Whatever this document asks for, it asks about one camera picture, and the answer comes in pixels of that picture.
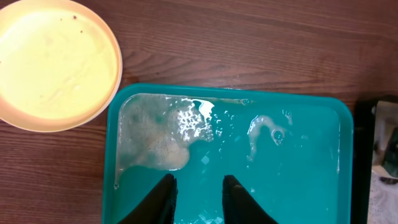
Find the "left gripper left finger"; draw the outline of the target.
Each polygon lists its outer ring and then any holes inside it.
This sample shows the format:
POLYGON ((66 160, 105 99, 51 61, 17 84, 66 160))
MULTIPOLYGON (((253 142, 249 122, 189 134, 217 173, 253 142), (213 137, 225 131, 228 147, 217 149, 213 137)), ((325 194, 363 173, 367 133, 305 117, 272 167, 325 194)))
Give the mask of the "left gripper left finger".
POLYGON ((177 180, 166 174, 118 224, 174 224, 177 180))

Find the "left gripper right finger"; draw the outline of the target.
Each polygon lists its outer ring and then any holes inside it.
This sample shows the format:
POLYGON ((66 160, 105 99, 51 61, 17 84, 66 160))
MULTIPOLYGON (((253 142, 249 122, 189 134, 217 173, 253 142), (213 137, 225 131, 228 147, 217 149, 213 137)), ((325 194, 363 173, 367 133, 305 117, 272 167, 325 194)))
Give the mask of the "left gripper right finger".
POLYGON ((224 177, 222 194, 225 224, 277 224, 235 176, 224 177))

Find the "yellow-green plate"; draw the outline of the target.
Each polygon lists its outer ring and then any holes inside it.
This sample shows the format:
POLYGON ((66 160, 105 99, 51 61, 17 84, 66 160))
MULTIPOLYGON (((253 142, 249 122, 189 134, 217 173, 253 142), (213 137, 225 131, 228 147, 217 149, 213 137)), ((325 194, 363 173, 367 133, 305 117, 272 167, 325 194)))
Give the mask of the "yellow-green plate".
POLYGON ((114 98, 118 41, 75 1, 16 1, 1 9, 1 119, 51 133, 85 124, 114 98))

